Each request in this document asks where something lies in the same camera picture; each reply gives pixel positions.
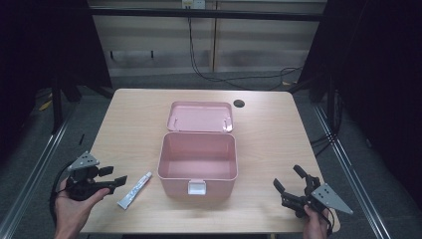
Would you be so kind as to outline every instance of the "gray floor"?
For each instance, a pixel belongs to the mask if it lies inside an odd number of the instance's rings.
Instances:
[[[279,72],[266,73],[220,73],[207,76],[220,78],[271,76]],[[283,78],[234,80],[237,84],[250,90],[282,91],[294,82],[300,72],[295,72]],[[239,90],[227,83],[212,83],[199,78],[195,74],[177,74],[143,77],[113,78],[115,89],[118,88],[151,88],[151,89],[215,89]],[[110,100],[96,93],[81,88],[83,98],[80,103],[72,105],[65,102],[65,112],[74,106],[76,109],[69,119],[69,124],[60,141],[41,183],[35,188],[31,200],[14,231],[13,238],[52,238],[54,225],[48,210],[48,198],[52,182],[59,168],[65,162],[73,160],[84,151],[90,150],[97,132],[101,126]],[[315,106],[310,103],[307,91],[294,94],[301,118],[310,140],[318,139],[324,131],[317,119]],[[38,98],[38,105],[44,97]],[[0,201],[0,218],[3,220],[8,215],[8,210],[18,197],[26,179],[32,172],[37,160],[43,152],[44,146],[49,141],[52,130],[53,114],[49,108],[43,112],[34,109],[28,118],[28,123],[23,128],[19,146],[9,155],[9,160],[0,168],[0,192],[3,200]],[[385,168],[379,154],[369,148],[366,138],[345,112],[340,129],[341,140],[350,161],[361,179],[368,195],[379,211],[391,238],[420,238],[422,236],[422,214],[406,191],[391,176]],[[338,162],[333,150],[328,147],[317,158],[324,180],[346,201],[354,210],[352,216],[338,213],[341,228],[331,238],[377,238],[370,226],[362,207],[355,196],[350,184]],[[121,235],[90,235],[90,238],[121,238]],[[301,234],[282,234],[279,238],[302,238]]]

